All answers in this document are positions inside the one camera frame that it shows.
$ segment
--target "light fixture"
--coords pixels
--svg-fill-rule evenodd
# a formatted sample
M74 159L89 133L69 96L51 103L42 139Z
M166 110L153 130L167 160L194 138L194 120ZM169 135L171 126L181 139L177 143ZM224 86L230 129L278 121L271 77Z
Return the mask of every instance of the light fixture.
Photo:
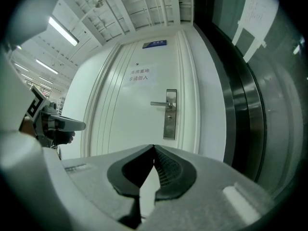
M297 45L297 47L294 49L293 54L296 55L300 50L299 45Z
M50 17L49 18L49 24L54 27L64 38L66 38L72 45L76 46L79 41L77 38L75 38L63 25L61 25L60 22L58 22L56 19Z
M48 83L51 83L51 84L53 84L52 82L50 82L49 80L47 80L47 79L44 79L43 77L39 77L39 78L41 78L42 80L45 80L45 81L47 81Z
M21 74L21 75L23 75L23 76L25 76L24 74ZM26 78L28 78L28 79L30 79L30 80L32 80L30 77L28 77L28 76L25 76Z
M25 69L24 67L21 67L20 65L18 65L17 63L14 63L16 66L18 66L18 67L20 67L20 68L22 68L23 70L25 70L25 71L27 71L27 72L29 72L29 70L27 70L27 69Z
M50 71L52 71L53 73L55 73L56 75L58 74L57 71L53 70L51 67L48 67L46 64L42 63L40 60L36 59L38 64L41 64L43 67L49 69Z
M43 84L41 84L41 86L44 86L44 87L47 87L47 88L51 89L50 87L48 87L48 86L45 86L45 85L43 85Z

